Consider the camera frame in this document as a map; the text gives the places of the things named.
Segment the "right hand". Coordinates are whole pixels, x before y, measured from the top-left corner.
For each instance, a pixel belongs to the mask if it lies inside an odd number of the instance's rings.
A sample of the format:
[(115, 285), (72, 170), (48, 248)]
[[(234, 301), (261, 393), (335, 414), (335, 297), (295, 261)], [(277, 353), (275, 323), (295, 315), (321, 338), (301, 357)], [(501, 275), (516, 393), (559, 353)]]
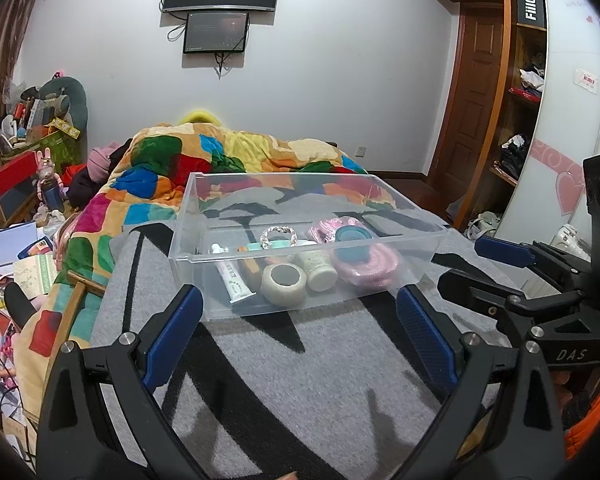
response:
[(581, 366), (571, 370), (565, 368), (550, 370), (562, 418), (562, 428), (565, 430), (583, 420), (591, 411), (593, 400), (588, 383), (591, 381), (592, 373), (592, 366)]

